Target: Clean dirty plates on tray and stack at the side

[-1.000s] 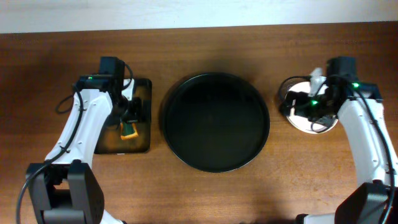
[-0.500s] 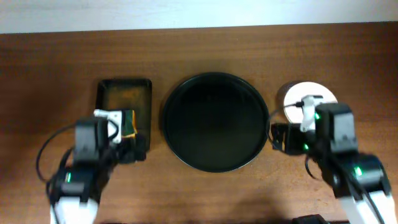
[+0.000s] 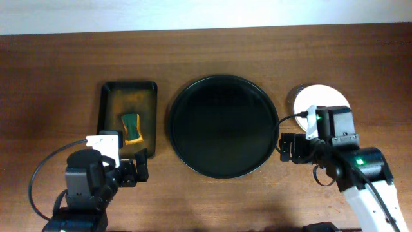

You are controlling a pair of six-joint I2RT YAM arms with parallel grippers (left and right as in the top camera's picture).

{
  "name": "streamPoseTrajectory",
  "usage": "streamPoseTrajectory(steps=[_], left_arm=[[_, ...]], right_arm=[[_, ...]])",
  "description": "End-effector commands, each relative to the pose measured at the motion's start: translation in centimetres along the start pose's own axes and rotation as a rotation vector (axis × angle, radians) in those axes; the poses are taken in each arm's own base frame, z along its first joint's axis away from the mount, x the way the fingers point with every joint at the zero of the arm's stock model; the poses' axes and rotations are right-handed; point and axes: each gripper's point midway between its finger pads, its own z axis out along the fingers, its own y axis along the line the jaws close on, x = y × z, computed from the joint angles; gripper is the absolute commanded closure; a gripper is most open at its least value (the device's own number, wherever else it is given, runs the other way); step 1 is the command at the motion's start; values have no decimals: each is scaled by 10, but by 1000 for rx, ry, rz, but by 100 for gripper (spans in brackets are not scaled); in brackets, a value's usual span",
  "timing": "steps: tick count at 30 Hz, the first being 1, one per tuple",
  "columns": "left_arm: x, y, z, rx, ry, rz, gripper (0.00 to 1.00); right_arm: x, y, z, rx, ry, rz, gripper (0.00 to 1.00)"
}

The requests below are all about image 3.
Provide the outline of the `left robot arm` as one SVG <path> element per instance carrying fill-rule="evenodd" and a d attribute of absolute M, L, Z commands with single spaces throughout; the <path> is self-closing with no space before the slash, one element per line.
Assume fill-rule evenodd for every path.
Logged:
<path fill-rule="evenodd" d="M 83 149 L 67 158 L 65 189 L 56 199 L 53 215 L 43 228 L 55 232 L 101 232 L 108 226 L 106 208 L 122 187 L 147 182 L 147 149 L 133 159 L 115 160 L 94 149 Z"/>

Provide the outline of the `green and orange sponge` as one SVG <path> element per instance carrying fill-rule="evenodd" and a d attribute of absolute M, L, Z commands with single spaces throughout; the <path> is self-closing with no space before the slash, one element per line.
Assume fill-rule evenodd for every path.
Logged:
<path fill-rule="evenodd" d="M 128 113 L 121 116 L 122 124 L 125 131 L 125 144 L 133 145 L 144 141 L 141 133 L 140 115 L 137 113 Z"/>

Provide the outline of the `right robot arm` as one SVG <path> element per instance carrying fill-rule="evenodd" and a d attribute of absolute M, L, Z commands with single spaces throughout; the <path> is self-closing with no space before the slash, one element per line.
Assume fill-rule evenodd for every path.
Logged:
<path fill-rule="evenodd" d="M 311 106 L 297 114 L 305 134 L 282 133 L 275 149 L 283 162 L 325 170 L 358 218 L 361 231 L 407 231 L 393 174 L 384 154 L 361 148 L 347 106 Z"/>

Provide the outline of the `white plate top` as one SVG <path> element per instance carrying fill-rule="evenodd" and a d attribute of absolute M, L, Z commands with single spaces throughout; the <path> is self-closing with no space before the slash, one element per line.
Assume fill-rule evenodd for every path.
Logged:
<path fill-rule="evenodd" d="M 335 88 L 323 84 L 302 84 L 289 92 L 286 98 L 289 111 L 298 114 L 311 106 L 345 106 L 350 108 L 346 97 Z"/>

